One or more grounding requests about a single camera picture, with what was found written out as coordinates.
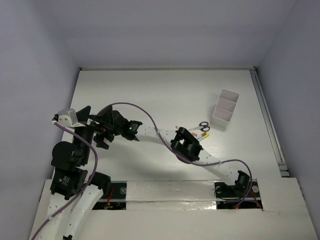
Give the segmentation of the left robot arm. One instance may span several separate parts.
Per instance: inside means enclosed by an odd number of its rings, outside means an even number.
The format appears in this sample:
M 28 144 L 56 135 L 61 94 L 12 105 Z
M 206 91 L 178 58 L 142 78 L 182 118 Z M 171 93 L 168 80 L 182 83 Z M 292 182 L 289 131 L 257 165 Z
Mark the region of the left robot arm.
M 95 204 L 110 194 L 110 176 L 82 169 L 90 153 L 98 155 L 92 146 L 95 130 L 88 124 L 90 111 L 90 106 L 80 111 L 69 108 L 53 118 L 53 123 L 70 132 L 73 139 L 57 143 L 52 150 L 49 222 L 39 235 L 41 240 L 76 240 Z

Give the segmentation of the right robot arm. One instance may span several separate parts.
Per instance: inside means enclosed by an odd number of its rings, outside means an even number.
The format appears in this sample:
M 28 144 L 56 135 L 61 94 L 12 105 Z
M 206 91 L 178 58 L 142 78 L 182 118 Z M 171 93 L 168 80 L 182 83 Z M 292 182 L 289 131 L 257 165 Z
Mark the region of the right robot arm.
M 233 160 L 219 161 L 208 153 L 186 128 L 177 130 L 159 129 L 140 121 L 127 120 L 117 110 L 105 109 L 89 117 L 97 127 L 94 141 L 98 148 L 107 149 L 104 140 L 112 142 L 116 136 L 122 136 L 128 141 L 150 142 L 160 144 L 169 149 L 180 161 L 202 167 L 219 177 L 235 196 L 246 197 L 252 186 L 252 175 L 234 169 L 228 163 Z

